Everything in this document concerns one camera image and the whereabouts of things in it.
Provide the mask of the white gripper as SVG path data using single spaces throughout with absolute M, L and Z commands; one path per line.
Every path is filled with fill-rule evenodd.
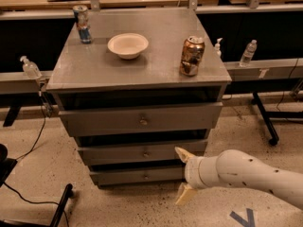
M 200 163 L 202 162 L 202 157 L 194 156 L 194 154 L 190 153 L 184 148 L 175 147 L 174 149 L 180 160 L 186 164 L 185 179 L 187 181 L 187 183 L 180 184 L 175 204 L 185 205 L 197 193 L 196 189 L 205 188 L 205 185 L 200 177 Z

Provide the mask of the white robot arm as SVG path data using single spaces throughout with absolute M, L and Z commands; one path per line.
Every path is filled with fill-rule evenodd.
M 185 163 L 185 182 L 178 189 L 176 205 L 190 201 L 200 189 L 250 188 L 263 191 L 303 209 L 303 175 L 264 164 L 245 152 L 229 149 L 218 156 L 196 156 L 175 148 Z

